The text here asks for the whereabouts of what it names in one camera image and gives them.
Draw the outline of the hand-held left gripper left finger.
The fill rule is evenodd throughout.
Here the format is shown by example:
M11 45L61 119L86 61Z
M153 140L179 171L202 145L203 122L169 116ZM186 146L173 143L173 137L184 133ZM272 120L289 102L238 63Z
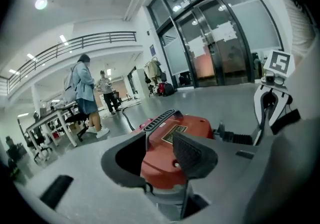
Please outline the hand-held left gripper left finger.
M129 139L129 134L76 147L38 172L18 192L46 221L53 224L168 224L170 221L147 198L143 189L124 188L101 167L105 151ZM55 210L40 195L59 176L73 182Z

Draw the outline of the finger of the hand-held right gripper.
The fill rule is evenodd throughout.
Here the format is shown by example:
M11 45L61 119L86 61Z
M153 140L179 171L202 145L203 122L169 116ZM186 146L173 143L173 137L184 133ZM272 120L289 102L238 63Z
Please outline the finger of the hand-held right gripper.
M264 97L270 92L271 88L267 87L265 85L259 85L255 94L254 94L254 111L255 111L255 116L258 122L258 126L253 134L253 143L257 144L262 131L264 129L264 124L265 124L265 107L264 107Z
M285 109L286 105L288 104L291 96L288 94L287 91L280 91L278 89L273 88L271 91L271 107L268 112L268 123L272 131L276 131L277 128L280 126L277 123L280 115L282 114L283 110Z

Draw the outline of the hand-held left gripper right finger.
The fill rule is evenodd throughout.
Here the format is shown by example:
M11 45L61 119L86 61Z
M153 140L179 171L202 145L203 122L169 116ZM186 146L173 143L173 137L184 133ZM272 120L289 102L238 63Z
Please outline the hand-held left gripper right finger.
M249 146L175 132L173 153L186 176L182 224L253 224L250 210L273 139Z

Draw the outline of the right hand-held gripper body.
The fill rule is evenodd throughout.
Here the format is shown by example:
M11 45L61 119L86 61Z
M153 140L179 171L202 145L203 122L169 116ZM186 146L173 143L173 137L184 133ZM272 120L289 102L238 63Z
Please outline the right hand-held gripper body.
M285 81L296 68L294 55L280 50L270 50L263 65L261 84L286 89Z

